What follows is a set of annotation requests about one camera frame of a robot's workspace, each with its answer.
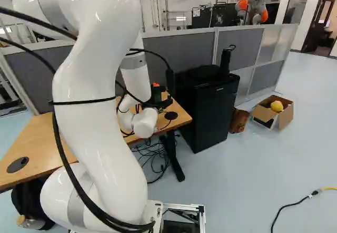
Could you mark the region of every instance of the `yellow ball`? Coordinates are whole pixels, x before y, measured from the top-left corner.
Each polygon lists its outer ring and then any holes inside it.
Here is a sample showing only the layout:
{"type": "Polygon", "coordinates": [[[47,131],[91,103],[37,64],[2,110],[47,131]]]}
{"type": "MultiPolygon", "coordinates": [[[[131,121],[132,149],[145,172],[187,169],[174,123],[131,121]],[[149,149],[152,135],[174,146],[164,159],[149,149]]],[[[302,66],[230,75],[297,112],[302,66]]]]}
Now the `yellow ball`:
{"type": "Polygon", "coordinates": [[[270,104],[270,107],[273,111],[279,113],[283,111],[283,105],[281,101],[275,100],[273,103],[270,104]]]}

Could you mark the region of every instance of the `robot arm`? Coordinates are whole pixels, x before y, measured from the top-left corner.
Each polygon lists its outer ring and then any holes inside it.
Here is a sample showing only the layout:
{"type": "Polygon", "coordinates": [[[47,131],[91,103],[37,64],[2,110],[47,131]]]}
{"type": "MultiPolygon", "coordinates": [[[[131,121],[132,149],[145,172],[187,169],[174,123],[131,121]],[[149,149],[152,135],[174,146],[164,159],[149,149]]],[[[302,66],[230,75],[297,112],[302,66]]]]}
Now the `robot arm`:
{"type": "Polygon", "coordinates": [[[253,25],[265,22],[268,19],[268,11],[265,6],[265,0],[240,0],[236,5],[238,16],[244,20],[246,17],[246,24],[250,21],[253,25]]]}
{"type": "MultiPolygon", "coordinates": [[[[115,95],[118,67],[141,27],[139,0],[13,0],[13,4],[17,11],[51,24],[56,18],[65,18],[78,31],[78,40],[53,79],[55,102],[115,95]]],[[[127,77],[138,78],[132,70],[124,70],[130,88],[133,83],[127,77]]],[[[145,91],[144,98],[150,93],[145,91]]],[[[122,137],[115,108],[115,101],[56,105],[55,113],[64,141],[80,162],[72,168],[87,184],[89,197],[111,216],[139,224],[147,203],[146,179],[122,137]]],[[[46,214],[66,228],[76,228],[76,232],[107,231],[83,204],[76,203],[73,193],[64,169],[53,173],[41,192],[46,214]]]]}
{"type": "MultiPolygon", "coordinates": [[[[140,33],[133,47],[144,48],[140,33]]],[[[144,52],[124,58],[121,72],[128,91],[141,101],[148,101],[151,97],[151,88],[144,52]]],[[[141,113],[135,115],[130,111],[130,108],[138,103],[127,94],[118,107],[118,119],[124,131],[134,131],[138,137],[148,138],[153,134],[158,111],[155,108],[145,108],[141,113]]]]}

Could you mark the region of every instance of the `black desk leg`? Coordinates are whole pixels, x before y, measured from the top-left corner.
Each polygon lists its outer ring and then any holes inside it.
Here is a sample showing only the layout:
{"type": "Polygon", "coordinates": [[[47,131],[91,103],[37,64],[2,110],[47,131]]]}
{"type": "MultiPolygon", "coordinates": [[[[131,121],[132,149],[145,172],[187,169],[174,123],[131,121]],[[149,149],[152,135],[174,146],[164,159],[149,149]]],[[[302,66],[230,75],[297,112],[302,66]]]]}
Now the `black desk leg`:
{"type": "Polygon", "coordinates": [[[180,167],[180,164],[176,157],[176,147],[175,147],[175,135],[174,130],[166,133],[166,135],[160,136],[160,140],[164,144],[167,156],[170,159],[171,166],[179,182],[185,180],[185,174],[180,167]]]}

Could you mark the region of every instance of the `desk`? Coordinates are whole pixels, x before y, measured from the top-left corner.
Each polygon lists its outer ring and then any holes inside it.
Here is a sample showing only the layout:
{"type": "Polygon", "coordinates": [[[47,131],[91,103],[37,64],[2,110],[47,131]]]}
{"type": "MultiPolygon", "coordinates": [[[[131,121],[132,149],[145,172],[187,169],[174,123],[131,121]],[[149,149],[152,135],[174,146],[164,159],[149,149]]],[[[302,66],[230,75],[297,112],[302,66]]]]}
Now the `desk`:
{"type": "MultiPolygon", "coordinates": [[[[162,98],[166,99],[167,95],[168,93],[164,92],[162,98]]],[[[165,136],[161,136],[161,139],[164,141],[167,155],[178,180],[183,181],[185,176],[175,156],[173,130],[190,123],[192,118],[175,100],[173,100],[173,104],[166,110],[178,113],[178,118],[173,120],[166,128],[155,134],[166,133],[165,136]]],[[[160,114],[156,126],[160,129],[166,126],[168,122],[169,121],[165,119],[164,114],[160,114]]],[[[141,138],[135,135],[125,138],[127,144],[140,140],[141,138]]],[[[77,162],[76,157],[71,153],[67,145],[65,143],[63,144],[69,163],[77,162]]],[[[60,155],[58,154],[54,138],[52,114],[45,113],[34,116],[0,161],[0,190],[50,174],[62,166],[63,164],[60,155]],[[7,167],[14,160],[21,157],[29,157],[28,164],[18,172],[7,173],[7,167]]]]}

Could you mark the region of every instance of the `door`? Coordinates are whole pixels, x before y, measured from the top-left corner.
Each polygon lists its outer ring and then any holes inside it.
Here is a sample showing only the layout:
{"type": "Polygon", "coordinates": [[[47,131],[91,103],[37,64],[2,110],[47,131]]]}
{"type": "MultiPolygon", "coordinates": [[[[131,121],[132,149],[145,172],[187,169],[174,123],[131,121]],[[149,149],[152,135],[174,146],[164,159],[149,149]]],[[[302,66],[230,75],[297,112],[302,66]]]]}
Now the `door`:
{"type": "Polygon", "coordinates": [[[315,27],[323,28],[327,25],[335,0],[322,0],[314,21],[315,27]]]}
{"type": "Polygon", "coordinates": [[[314,19],[308,30],[301,52],[314,52],[319,43],[327,37],[324,28],[329,25],[329,17],[334,3],[335,0],[319,0],[314,19]]]}

